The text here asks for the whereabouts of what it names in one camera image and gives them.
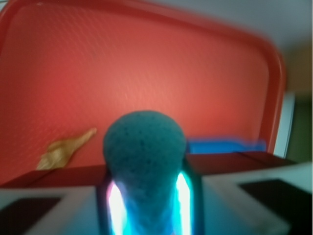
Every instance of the teal sponge ball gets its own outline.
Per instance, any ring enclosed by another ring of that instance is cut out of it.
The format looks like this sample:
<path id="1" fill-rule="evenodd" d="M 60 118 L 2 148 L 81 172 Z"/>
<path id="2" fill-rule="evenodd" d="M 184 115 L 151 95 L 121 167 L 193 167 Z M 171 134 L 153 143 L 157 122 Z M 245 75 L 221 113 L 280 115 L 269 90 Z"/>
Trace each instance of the teal sponge ball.
<path id="1" fill-rule="evenodd" d="M 133 234 L 171 234 L 173 192 L 186 151 L 182 129 L 155 111 L 122 116 L 104 137 L 104 156 Z"/>

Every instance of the blue led light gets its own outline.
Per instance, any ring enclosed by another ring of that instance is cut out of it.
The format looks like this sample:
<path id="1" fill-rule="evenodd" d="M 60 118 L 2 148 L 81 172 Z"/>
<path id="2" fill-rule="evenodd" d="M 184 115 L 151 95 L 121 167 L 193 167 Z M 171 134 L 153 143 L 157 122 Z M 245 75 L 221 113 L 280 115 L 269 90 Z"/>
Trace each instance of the blue led light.
<path id="1" fill-rule="evenodd" d="M 109 220 L 113 235 L 131 235 L 127 220 L 127 211 L 120 190 L 114 182 L 108 188 L 107 203 Z M 192 234 L 192 187 L 189 177 L 180 173 L 176 181 L 176 193 L 173 209 L 173 233 Z"/>

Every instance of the foam ball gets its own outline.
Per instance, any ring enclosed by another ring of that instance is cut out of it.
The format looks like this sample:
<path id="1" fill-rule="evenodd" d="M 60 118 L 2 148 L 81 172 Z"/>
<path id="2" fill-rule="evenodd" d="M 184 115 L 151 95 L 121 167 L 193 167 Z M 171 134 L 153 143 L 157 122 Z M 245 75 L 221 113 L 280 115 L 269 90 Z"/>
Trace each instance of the foam ball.
<path id="1" fill-rule="evenodd" d="M 172 232 L 173 193 L 185 150 L 182 129 L 159 112 L 133 112 L 109 127 L 104 156 L 134 224 L 133 233 Z"/>

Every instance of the blue object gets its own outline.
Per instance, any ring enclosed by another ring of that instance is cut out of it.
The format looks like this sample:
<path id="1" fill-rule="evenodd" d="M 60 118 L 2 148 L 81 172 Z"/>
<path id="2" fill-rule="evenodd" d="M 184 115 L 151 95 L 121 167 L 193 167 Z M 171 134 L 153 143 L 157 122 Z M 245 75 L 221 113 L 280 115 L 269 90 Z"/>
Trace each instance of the blue object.
<path id="1" fill-rule="evenodd" d="M 194 154 L 266 151 L 265 141 L 188 140 L 188 152 Z"/>

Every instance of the dark slot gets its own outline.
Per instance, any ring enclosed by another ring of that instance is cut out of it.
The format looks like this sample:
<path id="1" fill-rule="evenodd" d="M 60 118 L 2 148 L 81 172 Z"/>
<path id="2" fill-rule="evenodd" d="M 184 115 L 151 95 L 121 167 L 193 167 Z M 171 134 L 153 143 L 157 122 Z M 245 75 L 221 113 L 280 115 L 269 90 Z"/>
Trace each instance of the dark slot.
<path id="1" fill-rule="evenodd" d="M 312 195 L 282 180 L 240 184 L 240 187 L 291 224 L 290 235 L 312 234 Z"/>
<path id="2" fill-rule="evenodd" d="M 0 211 L 0 235 L 21 235 L 51 210 L 60 197 L 22 198 Z"/>

